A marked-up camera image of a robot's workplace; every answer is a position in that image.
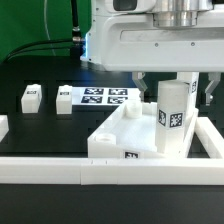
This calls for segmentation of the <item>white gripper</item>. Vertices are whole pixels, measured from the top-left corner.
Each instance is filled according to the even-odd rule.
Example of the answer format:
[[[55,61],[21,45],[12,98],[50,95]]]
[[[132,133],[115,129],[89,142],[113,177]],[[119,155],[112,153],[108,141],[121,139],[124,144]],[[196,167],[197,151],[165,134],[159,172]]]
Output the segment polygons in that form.
[[[224,11],[199,14],[192,28],[159,29],[148,15],[108,19],[101,46],[102,64],[111,71],[223,72]],[[132,80],[144,99],[144,72]]]

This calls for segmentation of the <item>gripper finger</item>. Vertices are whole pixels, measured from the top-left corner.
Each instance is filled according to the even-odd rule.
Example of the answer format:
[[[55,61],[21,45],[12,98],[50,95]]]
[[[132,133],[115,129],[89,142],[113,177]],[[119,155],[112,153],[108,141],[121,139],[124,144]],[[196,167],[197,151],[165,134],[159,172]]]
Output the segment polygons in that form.
[[[211,101],[213,100],[212,93],[221,80],[221,73],[220,72],[210,72],[208,74],[208,80],[209,80],[209,84],[205,89],[205,98],[206,98],[207,106],[209,106]]]

